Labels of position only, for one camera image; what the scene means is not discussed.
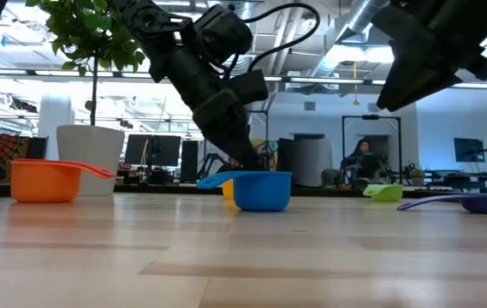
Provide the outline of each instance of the blue cup handle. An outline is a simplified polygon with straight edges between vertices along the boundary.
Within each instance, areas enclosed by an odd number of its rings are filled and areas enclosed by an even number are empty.
[[[257,171],[229,171],[221,172],[215,175],[208,176],[198,182],[196,186],[198,189],[215,189],[222,185],[225,181],[233,180],[237,177],[255,175]]]

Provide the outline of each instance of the orange measuring cup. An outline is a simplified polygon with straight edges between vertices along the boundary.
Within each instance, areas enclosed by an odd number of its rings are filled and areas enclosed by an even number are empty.
[[[109,170],[86,163],[15,159],[11,162],[11,197],[25,203],[72,201],[80,190],[82,170],[101,179],[114,177]]]

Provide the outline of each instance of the desk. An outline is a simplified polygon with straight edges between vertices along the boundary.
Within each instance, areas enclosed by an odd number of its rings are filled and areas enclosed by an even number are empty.
[[[292,198],[0,198],[0,307],[487,307],[487,216]]]

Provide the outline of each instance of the potted plant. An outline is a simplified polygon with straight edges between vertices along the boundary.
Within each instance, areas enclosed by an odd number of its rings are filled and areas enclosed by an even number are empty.
[[[420,167],[412,169],[410,175],[413,186],[424,185],[425,172]]]
[[[96,127],[98,67],[133,71],[145,60],[131,32],[109,8],[105,0],[27,0],[26,6],[39,6],[50,16],[45,23],[56,37],[51,48],[69,61],[62,69],[92,75],[91,126],[63,125],[57,128],[59,158],[101,165],[114,174],[122,153],[124,132]],[[113,192],[115,181],[83,175],[80,194],[102,195]]]

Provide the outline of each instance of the blue measuring cup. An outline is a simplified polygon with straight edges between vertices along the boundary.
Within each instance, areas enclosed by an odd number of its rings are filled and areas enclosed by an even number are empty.
[[[230,171],[204,178],[198,189],[214,189],[234,180],[234,202],[241,210],[282,211],[291,197],[291,172]]]

